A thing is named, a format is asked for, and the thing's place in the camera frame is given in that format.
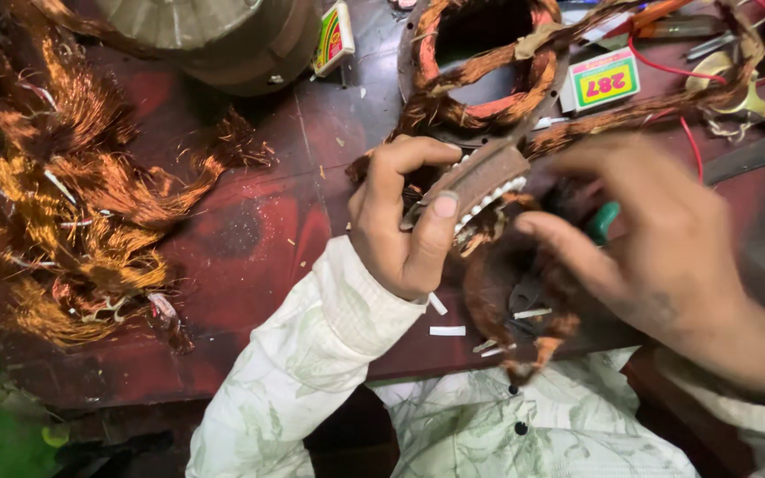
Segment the wooden table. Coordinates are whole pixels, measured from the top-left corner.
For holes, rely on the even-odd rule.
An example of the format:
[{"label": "wooden table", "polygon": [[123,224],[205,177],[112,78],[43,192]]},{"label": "wooden table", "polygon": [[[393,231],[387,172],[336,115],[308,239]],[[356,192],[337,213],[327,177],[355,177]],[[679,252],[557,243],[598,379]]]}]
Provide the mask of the wooden table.
[{"label": "wooden table", "polygon": [[[192,217],[160,245],[168,259],[184,267],[186,279],[174,302],[197,349],[175,355],[144,325],[66,351],[0,332],[0,362],[19,386],[45,403],[73,408],[207,398],[217,390],[250,331],[309,273],[326,241],[345,233],[353,188],[344,169],[388,135],[400,113],[396,53],[406,15],[383,0],[348,4],[357,49],[343,67],[346,87],[335,72],[324,80],[301,77],[268,97],[236,100],[258,129],[257,138],[274,148],[279,164],[264,173],[226,173]],[[680,54],[690,43],[640,46],[654,60],[687,68]],[[134,60],[111,49],[91,48],[89,53],[99,68],[115,72],[137,105],[143,131],[132,145],[137,161],[184,178],[186,168],[175,159],[180,145],[189,140],[189,132],[222,115],[232,99],[163,62]],[[639,72],[643,90],[637,98],[677,91],[683,84],[681,77],[645,65],[639,65]],[[765,87],[761,95],[765,97]],[[732,148],[702,126],[693,131],[706,159]],[[693,163],[676,122],[653,127],[652,134]],[[751,134],[762,135],[759,130]],[[765,168],[729,180],[717,191],[733,206],[734,237],[750,258],[746,278],[765,304]],[[437,294],[450,313],[439,316],[429,310],[371,364],[369,379],[426,376],[497,362],[499,355],[481,359],[471,351],[482,338],[470,324],[460,285],[446,277]],[[467,336],[429,335],[429,326],[458,325],[467,327]],[[587,327],[563,353],[644,339],[619,322]]]}]

